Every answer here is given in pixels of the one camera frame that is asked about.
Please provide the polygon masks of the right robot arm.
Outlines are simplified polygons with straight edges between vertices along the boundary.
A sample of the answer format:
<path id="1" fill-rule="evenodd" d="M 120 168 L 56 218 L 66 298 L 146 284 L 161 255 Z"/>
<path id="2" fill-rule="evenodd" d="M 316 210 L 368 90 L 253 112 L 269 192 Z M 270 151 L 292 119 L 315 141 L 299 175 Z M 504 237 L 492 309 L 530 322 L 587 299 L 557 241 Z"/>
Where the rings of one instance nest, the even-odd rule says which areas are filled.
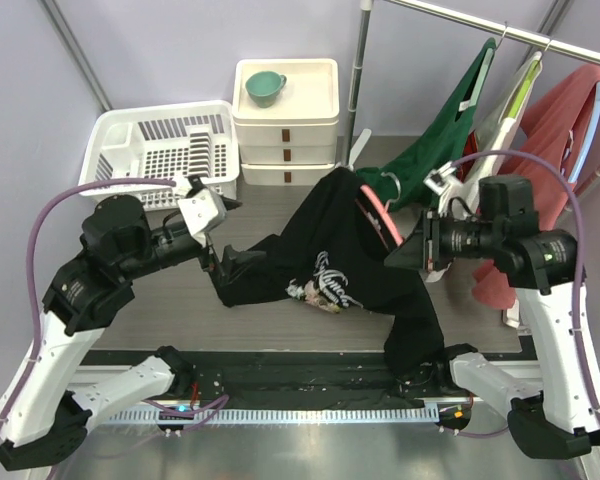
<path id="1" fill-rule="evenodd" d="M 467 344 L 447 348 L 431 380 L 442 394 L 462 389 L 481 398 L 534 459 L 567 460 L 600 446 L 600 371 L 577 247 L 564 230 L 540 229 L 527 178 L 497 175 L 480 180 L 476 214 L 459 220 L 426 211 L 385 260 L 388 267 L 429 271 L 456 258 L 486 258 L 507 277 L 531 331 L 542 385 L 514 378 Z"/>

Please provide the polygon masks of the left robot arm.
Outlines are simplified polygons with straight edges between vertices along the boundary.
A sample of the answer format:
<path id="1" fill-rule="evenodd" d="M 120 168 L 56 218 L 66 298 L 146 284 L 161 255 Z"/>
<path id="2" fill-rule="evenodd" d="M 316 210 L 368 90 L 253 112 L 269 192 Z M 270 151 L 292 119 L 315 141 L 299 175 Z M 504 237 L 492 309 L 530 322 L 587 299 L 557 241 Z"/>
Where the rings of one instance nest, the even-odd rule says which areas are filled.
<path id="1" fill-rule="evenodd" d="M 179 202 L 181 221 L 151 228 L 139 199 L 101 201 L 82 223 L 81 251 L 56 273 L 37 314 L 38 331 L 0 398 L 0 464 L 7 471 L 53 467 L 103 421 L 156 396 L 185 397 L 195 369 L 162 346 L 120 376 L 84 390 L 69 383 L 93 344 L 134 298 L 138 278 L 211 260 L 209 233 L 240 202 L 201 191 Z"/>

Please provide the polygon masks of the black t shirt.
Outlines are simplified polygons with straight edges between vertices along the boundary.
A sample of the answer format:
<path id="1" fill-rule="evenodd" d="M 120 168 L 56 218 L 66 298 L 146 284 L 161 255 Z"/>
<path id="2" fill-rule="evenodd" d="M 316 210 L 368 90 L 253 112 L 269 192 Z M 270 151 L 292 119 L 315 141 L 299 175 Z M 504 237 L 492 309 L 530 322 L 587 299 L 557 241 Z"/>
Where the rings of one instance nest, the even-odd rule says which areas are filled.
<path id="1" fill-rule="evenodd" d="M 263 259 L 214 286 L 227 307 L 294 299 L 329 313 L 359 307 L 390 315 L 384 360 L 401 378 L 441 358 L 444 336 L 419 273 L 385 266 L 396 243 L 382 240 L 363 213 L 363 186 L 352 171 L 334 169 L 281 233 L 253 245 Z"/>

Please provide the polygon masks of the pink hanger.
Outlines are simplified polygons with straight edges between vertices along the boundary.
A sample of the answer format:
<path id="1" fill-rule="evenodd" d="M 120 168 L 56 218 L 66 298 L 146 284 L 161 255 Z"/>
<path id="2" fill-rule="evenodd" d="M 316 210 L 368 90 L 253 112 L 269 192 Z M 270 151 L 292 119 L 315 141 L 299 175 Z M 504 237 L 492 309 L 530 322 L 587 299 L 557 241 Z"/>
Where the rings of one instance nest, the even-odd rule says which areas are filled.
<path id="1" fill-rule="evenodd" d="M 397 196 L 382 203 L 376 195 L 375 191 L 368 185 L 364 184 L 360 188 L 360 195 L 365 198 L 364 201 L 357 200 L 356 204 L 361 210 L 363 216 L 367 219 L 374 231 L 378 235 L 381 243 L 386 250 L 391 253 L 403 242 L 403 237 L 400 234 L 398 227 L 389 214 L 389 208 L 396 203 L 401 195 L 401 183 L 398 177 L 392 172 L 382 172 L 383 178 L 393 180 Z"/>

